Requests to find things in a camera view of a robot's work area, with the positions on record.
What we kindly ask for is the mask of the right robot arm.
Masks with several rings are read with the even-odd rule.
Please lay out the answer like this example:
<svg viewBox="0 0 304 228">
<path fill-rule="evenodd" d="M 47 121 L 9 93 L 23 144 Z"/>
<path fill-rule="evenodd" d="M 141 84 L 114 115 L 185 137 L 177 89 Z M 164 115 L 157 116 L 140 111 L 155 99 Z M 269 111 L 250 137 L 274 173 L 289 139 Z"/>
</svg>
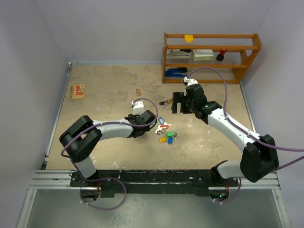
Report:
<svg viewBox="0 0 304 228">
<path fill-rule="evenodd" d="M 273 137 L 261 136 L 252 130 L 237 125 L 224 109 L 215 101 L 208 101 L 199 84 L 188 83 L 184 92 L 172 94 L 172 113 L 177 113 L 177 105 L 183 114 L 193 113 L 196 118 L 214 127 L 230 139 L 242 152 L 239 161 L 223 161 L 213 168 L 212 182 L 222 186 L 229 178 L 246 178 L 257 182 L 279 167 Z"/>
</svg>

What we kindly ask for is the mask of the black tag key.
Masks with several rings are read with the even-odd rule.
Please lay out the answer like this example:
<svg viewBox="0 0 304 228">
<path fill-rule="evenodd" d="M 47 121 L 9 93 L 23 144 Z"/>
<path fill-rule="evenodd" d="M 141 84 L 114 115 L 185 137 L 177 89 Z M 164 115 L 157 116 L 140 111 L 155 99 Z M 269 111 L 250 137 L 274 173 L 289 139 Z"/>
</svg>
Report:
<svg viewBox="0 0 304 228">
<path fill-rule="evenodd" d="M 162 102 L 159 102 L 159 105 L 165 109 L 170 103 L 168 103 L 167 101 L 162 101 Z"/>
</svg>

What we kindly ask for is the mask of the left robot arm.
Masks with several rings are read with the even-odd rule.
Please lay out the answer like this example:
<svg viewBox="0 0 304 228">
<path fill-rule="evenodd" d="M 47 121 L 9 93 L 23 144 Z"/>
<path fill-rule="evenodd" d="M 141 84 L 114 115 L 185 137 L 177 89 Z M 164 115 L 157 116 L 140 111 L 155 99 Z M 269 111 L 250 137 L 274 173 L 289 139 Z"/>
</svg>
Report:
<svg viewBox="0 0 304 228">
<path fill-rule="evenodd" d="M 72 163 L 81 172 L 81 181 L 86 186 L 97 183 L 97 169 L 90 154 L 101 140 L 112 138 L 137 138 L 153 128 L 157 116 L 150 110 L 138 115 L 110 122 L 93 121 L 89 116 L 81 116 L 64 133 L 59 141 Z"/>
</svg>

